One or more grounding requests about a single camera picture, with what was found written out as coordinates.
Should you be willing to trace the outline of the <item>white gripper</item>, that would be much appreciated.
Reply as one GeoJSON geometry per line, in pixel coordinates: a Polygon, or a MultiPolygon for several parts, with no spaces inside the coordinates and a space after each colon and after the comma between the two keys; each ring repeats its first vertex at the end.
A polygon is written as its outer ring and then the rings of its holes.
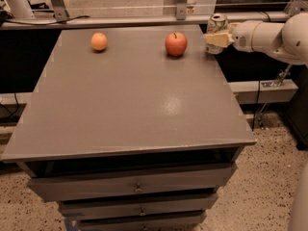
{"type": "Polygon", "coordinates": [[[260,52],[260,47],[254,43],[254,35],[260,24],[259,20],[247,20],[242,23],[231,22],[227,25],[228,31],[206,33],[203,37],[207,44],[214,46],[226,48],[233,44],[238,51],[260,52]]]}

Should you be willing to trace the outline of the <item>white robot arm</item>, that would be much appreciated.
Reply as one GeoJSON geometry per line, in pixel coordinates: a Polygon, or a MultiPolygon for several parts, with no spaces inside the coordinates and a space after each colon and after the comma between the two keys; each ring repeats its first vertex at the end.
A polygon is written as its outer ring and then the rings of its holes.
{"type": "Polygon", "coordinates": [[[243,52],[261,52],[277,61],[308,65],[308,13],[299,13],[285,23],[247,20],[204,35],[208,45],[243,52]]]}

